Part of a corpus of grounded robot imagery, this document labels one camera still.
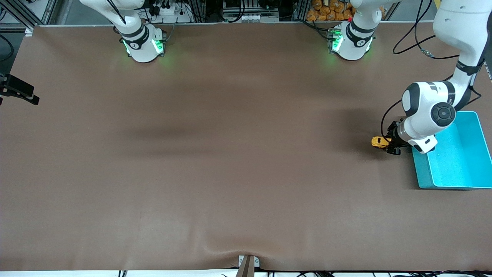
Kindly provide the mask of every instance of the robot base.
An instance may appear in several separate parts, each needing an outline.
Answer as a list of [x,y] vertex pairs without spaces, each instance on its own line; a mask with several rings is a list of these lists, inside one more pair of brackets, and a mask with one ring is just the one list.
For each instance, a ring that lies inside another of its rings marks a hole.
[[371,40],[366,43],[367,46],[365,47],[356,47],[354,43],[348,39],[346,30],[347,30],[347,25],[350,24],[348,21],[344,21],[341,24],[337,25],[334,27],[334,29],[340,29],[340,34],[341,34],[341,40],[338,42],[338,45],[334,45],[331,43],[332,47],[332,52],[337,53],[340,57],[349,60],[349,61],[355,61],[364,56],[364,54],[369,51],[369,46],[370,43],[372,42]]
[[166,47],[166,33],[152,24],[145,24],[145,26],[149,28],[149,38],[140,49],[133,49],[124,43],[128,56],[139,63],[148,63],[158,56],[164,56]]

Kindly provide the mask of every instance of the blue tray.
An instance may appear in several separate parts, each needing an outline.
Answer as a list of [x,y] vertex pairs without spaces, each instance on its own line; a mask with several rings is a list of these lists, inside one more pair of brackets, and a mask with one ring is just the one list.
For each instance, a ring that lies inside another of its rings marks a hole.
[[427,154],[412,147],[421,188],[492,188],[492,159],[476,112],[457,112],[453,124],[436,138],[435,150]]

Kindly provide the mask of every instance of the brown table surface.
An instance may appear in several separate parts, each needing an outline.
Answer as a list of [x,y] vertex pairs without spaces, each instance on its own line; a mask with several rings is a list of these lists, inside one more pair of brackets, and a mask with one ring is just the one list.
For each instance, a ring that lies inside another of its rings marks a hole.
[[[409,27],[381,24],[348,62],[301,24],[179,26],[148,64],[111,28],[36,28],[12,74],[39,106],[0,109],[0,269],[225,268],[249,253],[270,270],[492,270],[492,191],[419,189],[410,152],[370,145],[411,82],[454,70],[392,55]],[[492,145],[490,88],[482,70],[468,108]]]

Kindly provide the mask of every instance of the black clamp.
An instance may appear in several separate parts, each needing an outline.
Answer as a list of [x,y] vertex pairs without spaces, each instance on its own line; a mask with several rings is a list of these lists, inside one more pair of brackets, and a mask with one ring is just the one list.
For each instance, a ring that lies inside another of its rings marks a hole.
[[471,66],[467,66],[464,63],[458,61],[456,63],[456,67],[459,70],[465,72],[466,75],[472,76],[473,74],[478,73],[480,71],[480,68],[482,68],[482,65],[484,64],[484,62],[485,62],[485,59],[482,59],[482,61],[477,66],[471,67]]
[[388,127],[388,133],[386,135],[387,138],[391,139],[388,147],[386,148],[386,152],[392,155],[400,155],[400,148],[410,147],[410,145],[402,140],[398,135],[398,125],[403,121],[393,121],[391,125]]
[[363,47],[366,43],[368,43],[372,39],[372,36],[368,36],[366,38],[356,36],[352,32],[352,30],[350,29],[350,26],[352,26],[354,30],[356,30],[360,33],[365,33],[365,34],[369,34],[371,32],[374,32],[375,29],[372,29],[372,30],[361,29],[353,23],[354,22],[352,21],[352,22],[350,22],[350,24],[347,25],[347,28],[345,30],[345,33],[347,34],[347,38],[354,43],[355,47]]
[[131,48],[131,49],[134,49],[134,50],[138,50],[140,48],[142,48],[142,45],[147,41],[147,39],[149,38],[149,28],[147,28],[147,26],[144,25],[144,29],[145,29],[145,32],[144,32],[144,35],[141,36],[140,38],[136,39],[136,40],[129,40],[129,39],[126,39],[125,36],[122,34],[123,38],[124,38],[124,41],[125,43]]
[[10,74],[6,74],[0,81],[0,96],[13,96],[33,105],[39,104],[39,97],[34,95],[34,87]]

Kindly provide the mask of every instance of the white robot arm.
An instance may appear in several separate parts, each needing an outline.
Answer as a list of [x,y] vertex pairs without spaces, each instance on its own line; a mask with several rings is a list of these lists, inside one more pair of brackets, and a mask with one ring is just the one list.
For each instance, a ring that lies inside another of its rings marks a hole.
[[381,22],[380,6],[401,0],[350,0],[357,9],[351,22],[344,21],[335,29],[340,29],[341,40],[333,45],[332,51],[340,57],[354,61],[369,51],[372,35]]
[[123,37],[128,54],[137,62],[146,63],[164,53],[165,38],[161,29],[144,24],[137,11],[144,0],[80,0],[80,2],[111,21]]
[[378,148],[393,154],[399,154],[395,149],[408,144],[422,154],[434,149],[434,135],[449,127],[456,111],[469,103],[475,76],[484,63],[491,11],[489,0],[442,1],[432,27],[441,41],[460,50],[453,77],[449,81],[410,84],[401,99],[406,118],[388,128],[386,139],[373,138],[373,146],[382,142],[384,146]]

